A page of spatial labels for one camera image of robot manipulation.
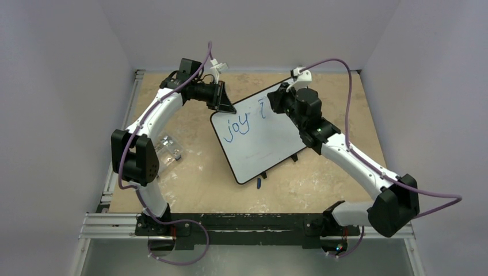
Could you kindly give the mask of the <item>white whiteboard with black frame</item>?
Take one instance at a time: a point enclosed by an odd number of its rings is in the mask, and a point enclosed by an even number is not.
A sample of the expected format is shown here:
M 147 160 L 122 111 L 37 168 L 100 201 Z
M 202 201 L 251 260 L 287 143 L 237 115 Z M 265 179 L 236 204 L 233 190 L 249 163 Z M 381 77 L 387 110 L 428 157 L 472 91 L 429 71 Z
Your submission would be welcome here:
M 286 114 L 272 111 L 267 97 L 275 83 L 234 103 L 235 114 L 214 112 L 210 122 L 237 184 L 268 170 L 305 149 L 298 129 Z

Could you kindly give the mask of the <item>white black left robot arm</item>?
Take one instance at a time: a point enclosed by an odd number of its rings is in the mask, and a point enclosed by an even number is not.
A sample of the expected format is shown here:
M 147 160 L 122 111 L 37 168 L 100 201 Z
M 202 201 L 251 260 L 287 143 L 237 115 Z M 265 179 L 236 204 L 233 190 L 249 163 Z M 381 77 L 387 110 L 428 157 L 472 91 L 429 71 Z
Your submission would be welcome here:
M 143 210 L 136 226 L 136 234 L 174 234 L 176 225 L 188 226 L 190 219 L 173 220 L 170 206 L 163 198 L 157 182 L 160 161 L 156 151 L 159 135 L 170 118 L 186 102 L 204 102 L 207 108 L 223 113 L 237 112 L 219 77 L 228 65 L 210 60 L 212 81 L 205 83 L 204 65 L 190 59 L 182 59 L 179 69 L 171 72 L 159 85 L 155 98 L 142 115 L 124 130 L 113 131 L 110 144 L 112 168 L 117 174 L 121 190 L 133 189 Z

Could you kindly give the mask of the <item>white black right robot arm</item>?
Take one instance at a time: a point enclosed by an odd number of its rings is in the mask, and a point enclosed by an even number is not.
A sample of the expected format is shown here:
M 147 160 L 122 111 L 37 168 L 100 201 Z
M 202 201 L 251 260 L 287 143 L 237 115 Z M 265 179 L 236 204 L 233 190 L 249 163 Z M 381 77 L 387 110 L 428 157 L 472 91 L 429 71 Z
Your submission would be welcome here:
M 284 82 L 267 98 L 273 112 L 285 114 L 297 127 L 306 147 L 342 168 L 372 198 L 372 202 L 338 201 L 327 208 L 323 212 L 326 233 L 336 234 L 355 225 L 372 227 L 382 236 L 392 237 L 419 214 L 416 179 L 380 168 L 366 154 L 354 149 L 345 134 L 322 117 L 317 91 L 288 89 Z

